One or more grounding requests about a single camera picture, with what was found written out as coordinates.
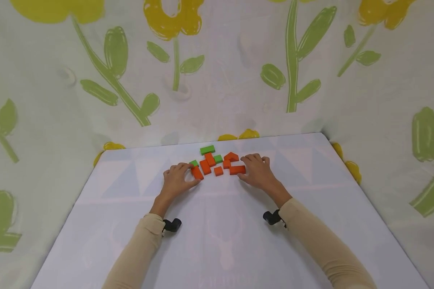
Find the left hand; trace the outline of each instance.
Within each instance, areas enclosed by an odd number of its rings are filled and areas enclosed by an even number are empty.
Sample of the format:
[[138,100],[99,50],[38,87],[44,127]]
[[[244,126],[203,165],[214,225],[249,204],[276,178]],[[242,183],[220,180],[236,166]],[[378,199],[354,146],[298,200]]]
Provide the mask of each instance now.
[[151,214],[156,214],[164,218],[167,209],[176,197],[201,182],[199,179],[190,182],[185,180],[186,171],[192,167],[192,164],[180,163],[178,165],[172,165],[169,170],[164,172],[164,185],[162,186],[160,194],[156,197],[156,200],[154,200],[153,207],[150,211]]

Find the forearm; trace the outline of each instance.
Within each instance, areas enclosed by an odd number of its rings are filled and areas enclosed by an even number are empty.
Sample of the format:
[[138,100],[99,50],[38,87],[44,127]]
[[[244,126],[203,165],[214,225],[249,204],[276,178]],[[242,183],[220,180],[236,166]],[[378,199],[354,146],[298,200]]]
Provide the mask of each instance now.
[[102,289],[139,289],[164,228],[162,217],[147,214],[135,228],[129,243],[111,268]]
[[280,217],[326,274],[335,289],[376,289],[371,276],[349,247],[299,201],[291,198]]

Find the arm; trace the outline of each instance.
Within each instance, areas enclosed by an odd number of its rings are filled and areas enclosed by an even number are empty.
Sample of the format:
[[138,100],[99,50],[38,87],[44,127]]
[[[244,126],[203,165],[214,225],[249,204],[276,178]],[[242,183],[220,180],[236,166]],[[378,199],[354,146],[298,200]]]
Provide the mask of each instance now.
[[111,268],[102,289],[138,289],[148,271],[154,253],[160,246],[163,218],[174,199],[196,186],[200,180],[186,182],[184,174],[190,164],[173,165],[164,172],[164,186],[154,200],[149,214],[138,222],[129,243]]
[[241,160],[248,168],[248,175],[238,177],[272,198],[291,235],[301,242],[335,289],[376,289],[371,276],[349,247],[275,178],[269,158],[261,158],[256,153]]

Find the green rectangular block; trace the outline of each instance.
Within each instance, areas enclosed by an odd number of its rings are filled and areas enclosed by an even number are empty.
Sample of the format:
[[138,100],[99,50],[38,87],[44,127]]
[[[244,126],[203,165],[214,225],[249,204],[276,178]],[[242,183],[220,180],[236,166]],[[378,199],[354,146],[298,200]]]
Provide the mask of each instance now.
[[205,155],[206,153],[215,153],[216,149],[214,146],[202,147],[199,149],[201,151],[201,155]]
[[190,164],[194,165],[195,167],[199,167],[198,161],[190,161]]
[[216,155],[214,157],[214,161],[216,161],[216,164],[220,164],[223,162],[222,156],[221,155]]

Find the orange block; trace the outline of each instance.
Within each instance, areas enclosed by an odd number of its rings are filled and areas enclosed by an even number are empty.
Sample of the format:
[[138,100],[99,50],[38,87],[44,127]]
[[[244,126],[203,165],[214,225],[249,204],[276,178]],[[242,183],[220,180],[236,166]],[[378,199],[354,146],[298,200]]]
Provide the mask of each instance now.
[[226,161],[239,161],[239,157],[236,153],[229,152],[226,156],[223,157]]
[[213,167],[214,165],[216,165],[216,161],[215,161],[214,157],[212,156],[212,153],[206,153],[204,155],[204,158],[206,159],[207,163],[209,164],[209,167]]
[[207,163],[207,161],[205,159],[200,161],[199,165],[201,166],[204,175],[208,175],[211,173],[211,167],[209,167],[209,164]]
[[223,161],[223,168],[224,169],[229,169],[231,167],[231,163],[229,159],[226,159],[225,161]]
[[235,167],[230,167],[231,175],[237,175],[239,173],[246,173],[246,167],[244,165],[237,165]]
[[214,168],[214,174],[216,174],[216,177],[223,175],[223,168],[222,167]]
[[201,171],[199,170],[199,167],[192,167],[191,168],[191,173],[193,174],[195,179],[200,179],[203,180],[204,176],[203,174],[201,174]]

